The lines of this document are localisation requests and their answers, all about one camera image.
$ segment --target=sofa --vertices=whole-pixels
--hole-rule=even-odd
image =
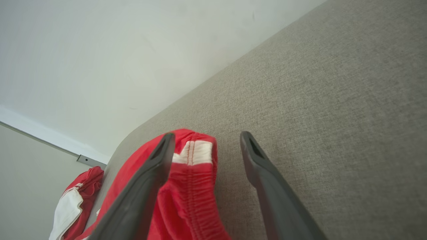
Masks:
[[[127,158],[184,127],[217,139],[216,201],[235,240],[266,239],[243,130],[328,239],[425,239],[426,39],[426,1],[328,0],[132,131],[87,226]]]

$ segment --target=gray upholstery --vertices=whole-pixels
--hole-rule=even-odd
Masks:
[[[249,130],[331,240],[427,236],[427,5],[329,0],[118,146],[102,200],[142,144],[177,128],[216,137],[216,199],[235,240],[265,239],[239,134]]]

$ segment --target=red garment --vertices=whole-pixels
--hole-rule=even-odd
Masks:
[[[219,218],[214,197],[217,167],[215,138],[188,129],[173,131],[175,153],[169,179],[160,188],[149,240],[230,239]],[[134,173],[144,164],[163,135],[144,144],[117,173],[96,222],[77,240],[91,234]]]
[[[83,203],[80,205],[82,213],[74,224],[65,232],[64,240],[74,240],[82,234],[85,229],[86,222],[91,214],[94,201],[97,198],[98,192],[101,189],[101,181],[104,176],[104,170],[99,166],[93,167],[88,171],[80,174],[64,191],[64,193],[75,186],[78,187],[78,192],[83,198]]]

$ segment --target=white stripe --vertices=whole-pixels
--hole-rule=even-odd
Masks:
[[[188,141],[185,143],[181,154],[174,153],[172,162],[197,165],[203,163],[212,163],[212,146],[213,144],[208,141]]]

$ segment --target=gray cushion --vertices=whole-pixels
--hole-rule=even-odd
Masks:
[[[425,239],[426,9],[423,0],[317,7],[129,134],[106,168],[89,224],[126,159],[186,127],[218,141],[215,193],[233,239],[266,238],[243,168],[242,130],[330,239]]]

